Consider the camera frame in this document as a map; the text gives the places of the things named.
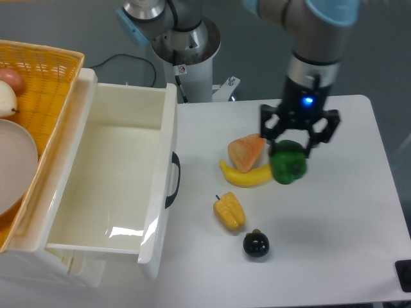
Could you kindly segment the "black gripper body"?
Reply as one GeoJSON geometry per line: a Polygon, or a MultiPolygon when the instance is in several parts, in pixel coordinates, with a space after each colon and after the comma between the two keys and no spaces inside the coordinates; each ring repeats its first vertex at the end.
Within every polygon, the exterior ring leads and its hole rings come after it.
{"type": "Polygon", "coordinates": [[[279,121],[287,129],[303,129],[306,121],[312,124],[320,121],[326,113],[324,105],[330,90],[330,85],[313,89],[287,77],[282,100],[278,105],[279,121]]]}

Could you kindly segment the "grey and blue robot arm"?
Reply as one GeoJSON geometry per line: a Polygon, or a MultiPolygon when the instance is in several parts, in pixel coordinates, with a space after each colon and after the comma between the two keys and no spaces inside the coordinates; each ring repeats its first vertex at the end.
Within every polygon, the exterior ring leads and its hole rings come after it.
{"type": "MultiPolygon", "coordinates": [[[[290,65],[281,102],[260,108],[260,135],[279,151],[276,139],[287,130],[308,133],[304,150],[331,140],[340,116],[324,110],[351,30],[359,1],[244,1],[256,17],[281,26],[294,36],[290,65]]],[[[162,60],[169,81],[180,88],[182,99],[197,97],[189,90],[209,90],[210,81],[198,81],[193,70],[217,54],[221,38],[216,25],[202,14],[199,1],[125,1],[116,16],[130,40],[151,45],[162,60]]]]}

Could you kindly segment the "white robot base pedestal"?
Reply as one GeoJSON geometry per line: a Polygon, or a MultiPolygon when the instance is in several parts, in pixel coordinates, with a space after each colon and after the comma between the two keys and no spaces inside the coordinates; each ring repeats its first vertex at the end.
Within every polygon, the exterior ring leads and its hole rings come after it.
{"type": "Polygon", "coordinates": [[[220,49],[216,24],[206,17],[192,31],[169,30],[152,40],[167,83],[177,87],[178,103],[208,103],[213,96],[213,58],[220,49]]]}

